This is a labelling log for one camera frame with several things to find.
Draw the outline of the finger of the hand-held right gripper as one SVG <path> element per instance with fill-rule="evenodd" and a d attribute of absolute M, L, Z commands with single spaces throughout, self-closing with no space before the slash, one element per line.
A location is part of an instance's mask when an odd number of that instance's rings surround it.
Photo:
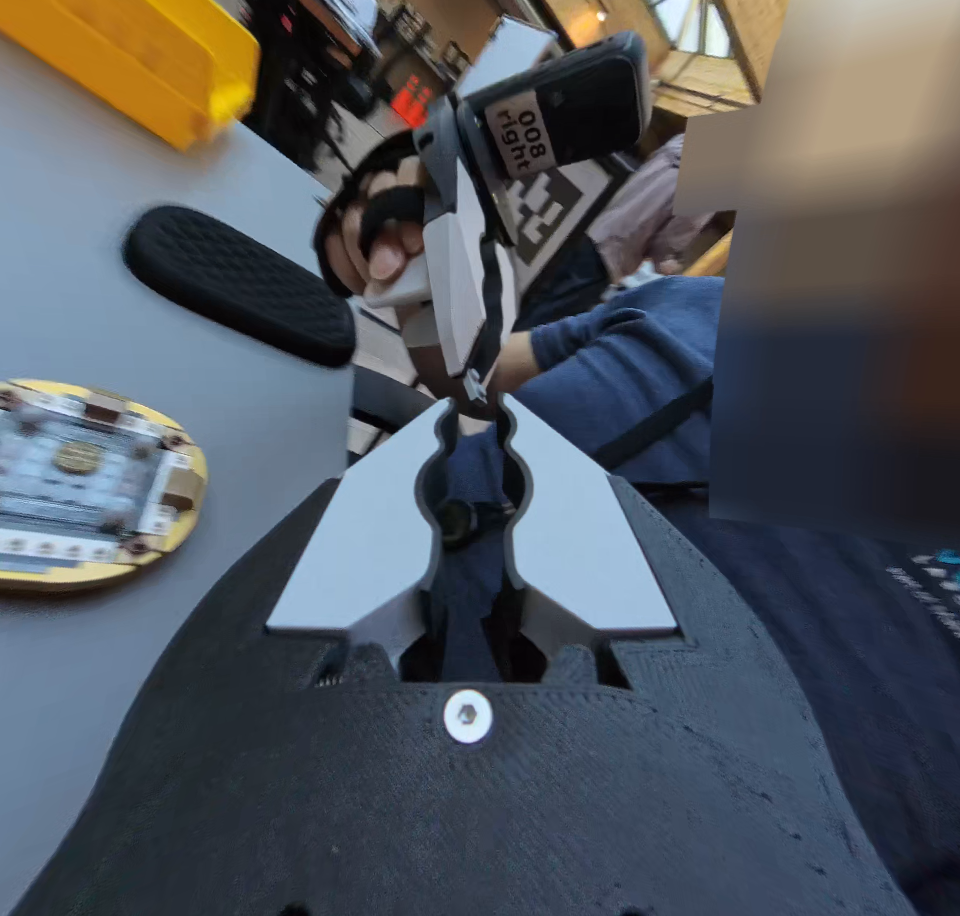
<path fill-rule="evenodd" d="M 432 215 L 424 230 L 431 298 L 420 306 L 420 378 L 436 397 L 466 400 L 463 376 L 475 369 L 494 403 L 495 367 L 505 344 L 505 249 L 477 203 Z"/>

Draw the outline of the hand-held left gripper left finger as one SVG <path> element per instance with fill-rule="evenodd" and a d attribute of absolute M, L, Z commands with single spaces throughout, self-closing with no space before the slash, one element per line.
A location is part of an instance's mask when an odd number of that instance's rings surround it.
<path fill-rule="evenodd" d="M 433 627 L 435 581 L 458 440 L 451 399 L 432 403 L 342 477 L 266 621 L 272 634 L 381 647 L 391 666 Z"/>

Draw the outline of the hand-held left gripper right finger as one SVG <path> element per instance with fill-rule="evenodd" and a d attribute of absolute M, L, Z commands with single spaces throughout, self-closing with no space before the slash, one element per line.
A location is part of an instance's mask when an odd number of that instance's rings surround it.
<path fill-rule="evenodd" d="M 609 474 L 513 396 L 499 397 L 496 422 L 519 634 L 549 662 L 567 647 L 678 635 Z"/>

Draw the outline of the person's right forearm blue sleeve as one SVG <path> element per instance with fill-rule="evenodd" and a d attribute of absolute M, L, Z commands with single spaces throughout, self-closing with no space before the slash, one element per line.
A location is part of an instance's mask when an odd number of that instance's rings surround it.
<path fill-rule="evenodd" d="M 514 333 L 494 381 L 632 483 L 708 480 L 725 281 L 666 276 L 590 312 Z"/>

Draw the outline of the round yellow white lego model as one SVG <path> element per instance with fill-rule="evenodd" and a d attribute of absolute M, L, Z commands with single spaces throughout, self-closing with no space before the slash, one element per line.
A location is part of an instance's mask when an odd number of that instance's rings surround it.
<path fill-rule="evenodd" d="M 1 591 L 127 583 L 199 521 L 206 457 L 174 419 L 113 393 L 1 384 Z"/>

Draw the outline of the person's right hand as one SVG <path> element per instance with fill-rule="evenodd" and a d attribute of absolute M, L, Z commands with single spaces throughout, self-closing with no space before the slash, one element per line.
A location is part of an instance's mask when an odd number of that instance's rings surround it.
<path fill-rule="evenodd" d="M 393 189 L 421 189 L 425 171 L 416 156 L 403 159 L 394 171 L 368 174 L 359 183 L 356 199 L 341 212 L 325 212 L 320 222 L 320 245 L 336 283 L 348 296 L 361 296 L 367 285 L 390 285 L 425 249 L 420 220 L 387 221 L 378 229 L 365 254 L 360 236 L 370 202 Z"/>

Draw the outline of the black round knob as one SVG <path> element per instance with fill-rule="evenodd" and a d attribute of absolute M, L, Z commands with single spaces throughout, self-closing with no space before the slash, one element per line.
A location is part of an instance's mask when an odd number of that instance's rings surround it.
<path fill-rule="evenodd" d="M 436 510 L 441 543 L 447 552 L 462 550 L 490 533 L 502 531 L 516 510 L 511 503 L 469 502 L 449 498 Z"/>

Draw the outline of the black textured pad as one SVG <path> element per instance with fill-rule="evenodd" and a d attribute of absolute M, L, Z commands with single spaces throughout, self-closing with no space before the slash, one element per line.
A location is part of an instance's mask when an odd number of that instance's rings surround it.
<path fill-rule="evenodd" d="M 209 214 L 155 206 L 123 259 L 140 282 L 212 322 L 327 369 L 350 364 L 354 313 L 324 280 Z"/>

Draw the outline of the person's dark printed shirt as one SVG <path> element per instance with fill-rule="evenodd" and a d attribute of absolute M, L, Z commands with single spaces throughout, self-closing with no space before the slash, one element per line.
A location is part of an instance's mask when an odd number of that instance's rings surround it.
<path fill-rule="evenodd" d="M 806 694 L 837 775 L 919 914 L 958 914 L 958 554 L 708 514 L 706 464 L 621 466 L 727 578 Z"/>

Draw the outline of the yellow plastic bin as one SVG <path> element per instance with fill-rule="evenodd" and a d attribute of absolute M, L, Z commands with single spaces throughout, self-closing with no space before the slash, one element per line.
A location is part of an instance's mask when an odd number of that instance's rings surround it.
<path fill-rule="evenodd" d="M 259 46 L 213 0 L 1 0 L 1 30 L 180 152 L 255 100 Z"/>

